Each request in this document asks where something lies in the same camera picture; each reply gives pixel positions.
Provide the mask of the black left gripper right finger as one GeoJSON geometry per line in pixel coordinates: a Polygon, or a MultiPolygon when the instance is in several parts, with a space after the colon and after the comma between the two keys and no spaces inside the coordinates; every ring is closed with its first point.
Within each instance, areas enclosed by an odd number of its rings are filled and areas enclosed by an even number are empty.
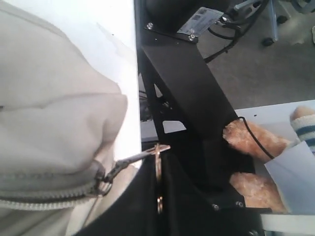
{"type": "Polygon", "coordinates": [[[170,236],[259,236],[260,214],[231,185],[200,191],[178,158],[161,156],[163,211],[170,236]]]}

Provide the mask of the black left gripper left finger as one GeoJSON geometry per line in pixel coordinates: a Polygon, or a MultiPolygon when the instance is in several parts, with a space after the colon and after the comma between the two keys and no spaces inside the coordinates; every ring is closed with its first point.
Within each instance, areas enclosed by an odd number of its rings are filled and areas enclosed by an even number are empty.
{"type": "Polygon", "coordinates": [[[124,193],[79,236],[156,236],[155,158],[146,158],[124,193]]]}

